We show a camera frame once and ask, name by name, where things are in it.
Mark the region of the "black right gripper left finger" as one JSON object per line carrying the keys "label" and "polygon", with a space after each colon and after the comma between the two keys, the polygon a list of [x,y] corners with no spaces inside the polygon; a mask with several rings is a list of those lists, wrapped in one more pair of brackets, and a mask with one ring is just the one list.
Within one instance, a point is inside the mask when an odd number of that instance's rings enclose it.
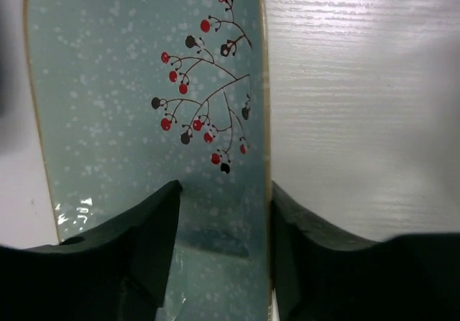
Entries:
{"label": "black right gripper left finger", "polygon": [[180,212],[172,181],[52,246],[1,248],[3,320],[153,320],[165,303]]}

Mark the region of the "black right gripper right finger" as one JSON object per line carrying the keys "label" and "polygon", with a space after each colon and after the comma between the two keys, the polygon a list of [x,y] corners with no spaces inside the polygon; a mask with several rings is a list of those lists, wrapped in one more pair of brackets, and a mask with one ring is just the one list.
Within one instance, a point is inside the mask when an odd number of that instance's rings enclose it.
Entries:
{"label": "black right gripper right finger", "polygon": [[281,320],[457,320],[459,234],[371,241],[272,188],[272,281]]}

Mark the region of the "pale green plate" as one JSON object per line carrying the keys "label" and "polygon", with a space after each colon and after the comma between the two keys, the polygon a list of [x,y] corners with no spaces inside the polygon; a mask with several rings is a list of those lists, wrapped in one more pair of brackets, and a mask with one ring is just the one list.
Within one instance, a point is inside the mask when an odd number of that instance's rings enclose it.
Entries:
{"label": "pale green plate", "polygon": [[59,239],[182,186],[160,320],[268,320],[264,0],[24,0]]}

